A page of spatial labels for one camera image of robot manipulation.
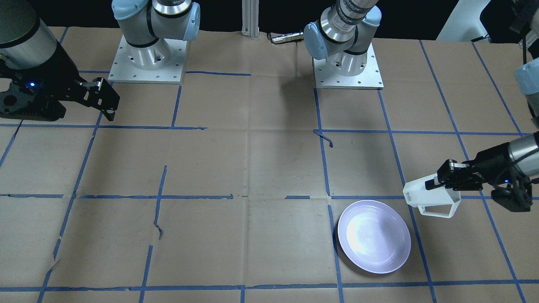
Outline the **white faceted cup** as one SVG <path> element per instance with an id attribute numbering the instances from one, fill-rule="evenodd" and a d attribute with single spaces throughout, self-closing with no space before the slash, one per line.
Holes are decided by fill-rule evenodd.
<path id="1" fill-rule="evenodd" d="M 421 215 L 439 218 L 452 218 L 460 205 L 460 191 L 447 189 L 438 182 L 438 175 L 432 174 L 418 180 L 407 182 L 403 188 L 406 203 L 418 208 Z M 450 206 L 448 213 L 428 211 L 428 207 Z"/>

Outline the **lilac plate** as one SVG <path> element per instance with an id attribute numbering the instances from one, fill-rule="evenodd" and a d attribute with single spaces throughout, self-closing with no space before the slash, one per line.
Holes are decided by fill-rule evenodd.
<path id="1" fill-rule="evenodd" d="M 337 239 L 345 256 L 372 274 L 400 269 L 411 253 L 411 234 L 404 219 L 389 205 L 362 200 L 341 213 Z"/>

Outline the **brown paper table cover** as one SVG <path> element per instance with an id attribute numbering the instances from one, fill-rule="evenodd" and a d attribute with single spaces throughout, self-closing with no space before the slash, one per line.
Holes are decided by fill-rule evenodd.
<path id="1" fill-rule="evenodd" d="M 114 121 L 1 120 L 2 303 L 537 303 L 529 213 L 491 188 L 451 219 L 403 184 L 535 131 L 514 44 L 373 41 L 383 90 L 315 87 L 302 43 L 200 32 L 180 85 L 114 84 Z M 356 201 L 392 207 L 411 253 L 355 266 Z"/>

